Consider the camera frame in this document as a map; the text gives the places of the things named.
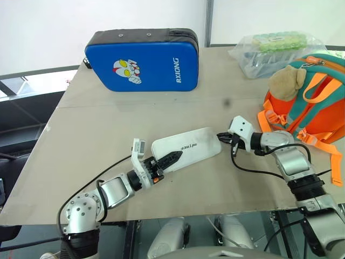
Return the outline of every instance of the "clear plastic bag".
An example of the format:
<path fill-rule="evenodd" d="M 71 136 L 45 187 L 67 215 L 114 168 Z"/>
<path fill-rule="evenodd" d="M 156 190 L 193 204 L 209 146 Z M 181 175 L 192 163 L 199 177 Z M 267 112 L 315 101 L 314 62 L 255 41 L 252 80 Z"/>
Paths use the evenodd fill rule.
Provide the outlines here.
<path fill-rule="evenodd" d="M 270 77 L 293 60 L 326 51 L 325 45 L 304 32 L 285 31 L 245 36 L 229 51 L 248 78 Z"/>

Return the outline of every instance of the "wooden table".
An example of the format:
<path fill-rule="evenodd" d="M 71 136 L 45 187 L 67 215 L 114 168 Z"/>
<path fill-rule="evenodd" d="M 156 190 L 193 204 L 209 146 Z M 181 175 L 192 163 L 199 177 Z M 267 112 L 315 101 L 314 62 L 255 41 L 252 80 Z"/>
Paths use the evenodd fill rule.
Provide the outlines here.
<path fill-rule="evenodd" d="M 81 65 L 0 213 L 0 224 L 54 224 L 59 207 L 75 190 L 130 154 L 133 138 L 146 140 L 149 157 L 156 139 L 202 127 L 224 132 L 236 115 L 259 131 L 256 115 L 262 109 L 267 79 L 245 78 L 228 50 L 200 49 L 199 83 L 191 92 L 111 92 L 93 70 Z M 344 140 L 336 145 L 343 153 Z M 295 207 L 283 180 L 237 170 L 229 160 L 229 147 L 222 146 L 213 158 L 169 173 L 151 189 L 137 192 L 110 210 L 107 221 Z M 330 168 L 329 154 L 310 150 L 317 172 Z M 279 173 L 271 156 L 239 151 L 237 162 Z M 102 179 L 131 168 L 129 161 L 124 162 Z M 336 202 L 345 202 L 344 188 L 333 186 L 329 174 L 322 179 Z"/>

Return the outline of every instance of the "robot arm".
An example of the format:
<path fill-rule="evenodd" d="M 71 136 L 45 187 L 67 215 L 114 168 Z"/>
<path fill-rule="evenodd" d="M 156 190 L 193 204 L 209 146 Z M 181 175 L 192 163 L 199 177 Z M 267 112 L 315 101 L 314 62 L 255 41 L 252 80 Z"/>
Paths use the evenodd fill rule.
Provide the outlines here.
<path fill-rule="evenodd" d="M 254 133 L 252 125 L 241 116 L 233 119 L 228 132 L 231 145 L 255 154 L 276 147 L 293 144 L 291 134 L 285 131 Z M 315 174 L 308 159 L 295 146 L 286 146 L 272 152 L 277 166 L 296 197 L 296 205 L 304 214 L 303 232 L 311 250 L 318 256 L 331 259 L 345 258 L 345 217 L 332 196 L 325 192 L 325 183 Z"/>
<path fill-rule="evenodd" d="M 131 162 L 134 169 L 120 173 L 92 191 L 73 197 L 66 206 L 68 225 L 63 228 L 60 258 L 97 259 L 99 227 L 108 209 L 113 209 L 134 196 L 141 188 L 148 189 L 164 178 L 163 170 L 179 160 L 182 151 L 171 152 L 156 161 L 144 156 L 144 141 L 134 139 Z"/>

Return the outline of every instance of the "blue case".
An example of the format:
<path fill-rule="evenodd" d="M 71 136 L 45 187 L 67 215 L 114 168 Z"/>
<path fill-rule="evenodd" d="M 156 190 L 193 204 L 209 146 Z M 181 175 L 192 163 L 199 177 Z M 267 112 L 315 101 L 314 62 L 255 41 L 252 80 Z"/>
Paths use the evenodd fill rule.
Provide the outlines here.
<path fill-rule="evenodd" d="M 198 82 L 198 53 L 190 29 L 98 31 L 85 48 L 94 72 L 118 92 L 191 91 Z"/>

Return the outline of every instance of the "white wall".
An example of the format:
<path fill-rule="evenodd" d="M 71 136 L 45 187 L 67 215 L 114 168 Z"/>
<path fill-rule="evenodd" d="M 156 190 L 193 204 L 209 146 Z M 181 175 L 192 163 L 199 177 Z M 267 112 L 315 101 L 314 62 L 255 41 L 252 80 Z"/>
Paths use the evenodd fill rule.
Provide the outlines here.
<path fill-rule="evenodd" d="M 345 46 L 345 0 L 215 0 L 211 44 L 293 30 Z"/>
<path fill-rule="evenodd" d="M 99 30 L 193 29 L 204 45 L 205 0 L 0 0 L 0 75 L 79 65 Z"/>

